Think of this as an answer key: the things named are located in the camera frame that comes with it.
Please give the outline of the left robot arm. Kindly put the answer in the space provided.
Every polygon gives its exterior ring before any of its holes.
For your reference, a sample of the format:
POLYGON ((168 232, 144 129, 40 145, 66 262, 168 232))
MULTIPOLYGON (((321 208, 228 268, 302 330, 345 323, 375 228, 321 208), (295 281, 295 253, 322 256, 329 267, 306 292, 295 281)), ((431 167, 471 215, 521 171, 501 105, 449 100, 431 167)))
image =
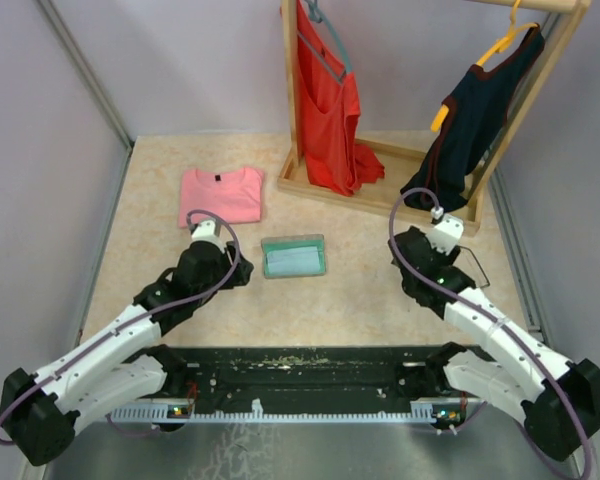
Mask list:
POLYGON ((33 466, 45 465, 115 409, 159 392, 181 394, 186 363, 161 338, 218 291, 247 285, 253 270, 234 242, 192 242, 176 266, 89 340, 33 373, 18 368, 7 376, 0 445, 16 446, 33 466))

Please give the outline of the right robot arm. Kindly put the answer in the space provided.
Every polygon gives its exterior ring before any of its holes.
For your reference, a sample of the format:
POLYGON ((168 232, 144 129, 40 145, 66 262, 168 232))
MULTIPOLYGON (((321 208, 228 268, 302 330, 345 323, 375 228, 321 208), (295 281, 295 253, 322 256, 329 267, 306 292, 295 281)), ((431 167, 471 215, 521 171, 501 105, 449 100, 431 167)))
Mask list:
POLYGON ((460 248, 437 250, 416 227, 388 241, 403 292, 443 321, 463 330, 488 354, 482 359, 445 345, 426 372, 441 396, 455 390, 481 398, 513 418, 534 447, 566 460, 600 430, 600 368, 574 362, 535 339, 498 310, 475 281, 454 264, 460 248))

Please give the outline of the light blue cleaning cloth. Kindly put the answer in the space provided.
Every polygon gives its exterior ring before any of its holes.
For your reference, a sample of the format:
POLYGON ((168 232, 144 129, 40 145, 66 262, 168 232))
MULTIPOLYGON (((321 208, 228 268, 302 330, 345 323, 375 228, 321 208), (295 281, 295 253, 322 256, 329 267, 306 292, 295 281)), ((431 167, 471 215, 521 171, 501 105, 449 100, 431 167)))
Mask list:
POLYGON ((314 275, 323 271, 316 246, 271 251, 267 254, 266 265, 274 276, 314 275))

